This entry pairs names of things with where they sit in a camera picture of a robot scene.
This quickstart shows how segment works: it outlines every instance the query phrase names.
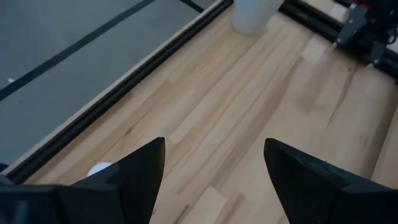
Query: wooden floor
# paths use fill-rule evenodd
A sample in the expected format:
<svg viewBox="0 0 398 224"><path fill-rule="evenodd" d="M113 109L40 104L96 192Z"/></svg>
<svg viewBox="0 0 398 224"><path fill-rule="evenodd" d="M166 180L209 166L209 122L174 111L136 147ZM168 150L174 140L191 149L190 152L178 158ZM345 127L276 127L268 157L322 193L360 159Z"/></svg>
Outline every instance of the wooden floor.
<svg viewBox="0 0 398 224"><path fill-rule="evenodd" d="M262 155L265 138L371 178L397 108L393 80L282 15L257 37L237 33L230 16L228 9L28 183L74 183L158 136L166 137L166 165L153 224L288 223Z"/></svg>

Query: white cup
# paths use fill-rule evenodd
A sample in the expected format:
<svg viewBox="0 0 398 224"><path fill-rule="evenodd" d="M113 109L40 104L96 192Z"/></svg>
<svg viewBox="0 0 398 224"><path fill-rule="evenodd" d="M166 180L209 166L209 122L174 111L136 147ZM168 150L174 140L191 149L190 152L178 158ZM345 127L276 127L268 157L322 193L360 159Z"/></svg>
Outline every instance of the white cup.
<svg viewBox="0 0 398 224"><path fill-rule="evenodd" d="M232 24L245 35L261 33L284 0L235 0Z"/></svg>

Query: white object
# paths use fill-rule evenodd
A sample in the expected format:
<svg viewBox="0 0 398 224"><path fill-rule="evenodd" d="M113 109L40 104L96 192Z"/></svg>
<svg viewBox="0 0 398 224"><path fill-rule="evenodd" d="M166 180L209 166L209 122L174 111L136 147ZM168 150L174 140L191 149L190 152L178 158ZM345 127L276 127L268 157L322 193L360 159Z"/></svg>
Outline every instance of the white object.
<svg viewBox="0 0 398 224"><path fill-rule="evenodd" d="M235 0L232 24L243 34L261 33L284 0Z"/></svg>
<svg viewBox="0 0 398 224"><path fill-rule="evenodd" d="M111 162L100 162L95 164L87 173L87 177L107 168L108 166L112 165Z"/></svg>

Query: white ball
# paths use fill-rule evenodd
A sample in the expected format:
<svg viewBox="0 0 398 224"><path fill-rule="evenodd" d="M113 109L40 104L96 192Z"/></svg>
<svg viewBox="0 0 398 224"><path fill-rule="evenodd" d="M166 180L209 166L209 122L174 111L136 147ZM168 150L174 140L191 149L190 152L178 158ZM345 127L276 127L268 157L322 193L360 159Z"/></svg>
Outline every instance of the white ball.
<svg viewBox="0 0 398 224"><path fill-rule="evenodd" d="M111 162L100 162L95 164L87 173L87 177L107 168L108 166L112 165Z"/></svg>

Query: black stripe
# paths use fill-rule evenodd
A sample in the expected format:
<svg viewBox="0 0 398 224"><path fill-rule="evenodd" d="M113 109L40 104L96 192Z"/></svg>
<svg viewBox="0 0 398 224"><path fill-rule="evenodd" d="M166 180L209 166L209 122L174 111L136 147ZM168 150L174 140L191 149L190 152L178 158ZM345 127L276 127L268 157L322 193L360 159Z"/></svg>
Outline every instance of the black stripe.
<svg viewBox="0 0 398 224"><path fill-rule="evenodd" d="M224 0L205 16L197 20L191 27L171 41L171 43L167 44L137 70L133 71L116 88L112 89L82 115L77 117L76 120L60 131L60 133L35 151L33 155L24 160L15 169L11 170L10 173L7 174L7 178L12 180L15 184L22 184L25 182L25 180L44 166L44 164L72 142L80 133L107 112L107 110L117 103L126 93L130 92L132 88L150 75L151 72L216 19L225 9L230 7L230 5L232 5L231 0Z"/></svg>
<svg viewBox="0 0 398 224"><path fill-rule="evenodd" d="M194 3L192 0L181 0L181 2L185 3L187 6L191 7L196 12L202 13L204 11L202 7Z"/></svg>
<svg viewBox="0 0 398 224"><path fill-rule="evenodd" d="M119 15L108 21L107 23L95 29L93 32L90 32L82 39L74 43L73 45L69 46L65 50L58 53L57 55L48 59L38 67L35 67L33 70L26 73L24 76L10 83L8 86L0 90L0 101L7 98L9 95L13 94L20 88L30 83L31 81L35 80L37 77L41 76L46 71L58 65L60 62L62 62L63 60L65 60L66 58L68 58L69 56L71 56L81 48L83 48L85 45L89 44L93 40L97 39L99 36L103 35L106 31L112 29L114 26L118 25L120 22L132 16L134 13L140 11L141 9L145 8L154 1L155 0L143 0L138 4L135 4L134 6L130 7L126 11L120 13Z"/></svg>

